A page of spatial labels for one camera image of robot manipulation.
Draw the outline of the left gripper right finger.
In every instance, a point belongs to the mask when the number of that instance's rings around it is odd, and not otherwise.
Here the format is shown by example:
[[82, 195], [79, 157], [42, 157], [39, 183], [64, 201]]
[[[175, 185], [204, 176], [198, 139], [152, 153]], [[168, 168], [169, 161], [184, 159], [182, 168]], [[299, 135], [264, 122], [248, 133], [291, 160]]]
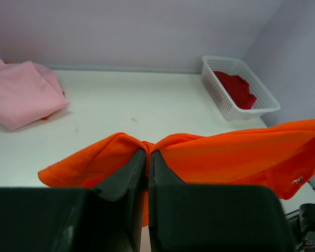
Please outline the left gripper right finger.
[[294, 251], [279, 199], [258, 185], [187, 184], [150, 156], [152, 251]]

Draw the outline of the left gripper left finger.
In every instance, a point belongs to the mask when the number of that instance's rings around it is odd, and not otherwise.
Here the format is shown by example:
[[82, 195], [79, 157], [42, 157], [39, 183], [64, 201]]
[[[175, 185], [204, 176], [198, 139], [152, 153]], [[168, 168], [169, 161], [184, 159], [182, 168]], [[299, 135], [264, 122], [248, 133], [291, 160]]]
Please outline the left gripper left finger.
[[139, 251], [146, 153], [92, 188], [0, 187], [0, 251]]

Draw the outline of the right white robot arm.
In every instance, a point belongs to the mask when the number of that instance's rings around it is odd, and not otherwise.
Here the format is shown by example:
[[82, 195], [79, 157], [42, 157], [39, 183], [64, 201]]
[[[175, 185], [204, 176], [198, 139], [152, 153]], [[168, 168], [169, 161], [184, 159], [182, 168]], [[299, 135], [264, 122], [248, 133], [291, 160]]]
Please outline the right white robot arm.
[[295, 251], [315, 251], [315, 204], [302, 204], [286, 219], [297, 243]]

